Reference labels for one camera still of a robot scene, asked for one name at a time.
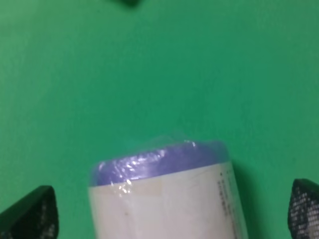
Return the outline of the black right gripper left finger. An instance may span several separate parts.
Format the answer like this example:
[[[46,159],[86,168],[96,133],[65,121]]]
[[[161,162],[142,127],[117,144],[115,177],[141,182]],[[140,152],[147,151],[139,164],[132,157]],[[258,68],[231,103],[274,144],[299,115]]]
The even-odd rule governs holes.
[[[39,186],[0,213],[2,239],[56,239],[59,215],[52,186]]]

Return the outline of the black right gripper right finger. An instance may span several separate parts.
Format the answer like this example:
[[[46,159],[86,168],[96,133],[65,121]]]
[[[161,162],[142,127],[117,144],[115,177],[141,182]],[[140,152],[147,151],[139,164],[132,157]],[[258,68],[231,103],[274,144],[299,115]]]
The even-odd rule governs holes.
[[[292,186],[288,228],[293,239],[319,239],[319,185],[295,179]]]

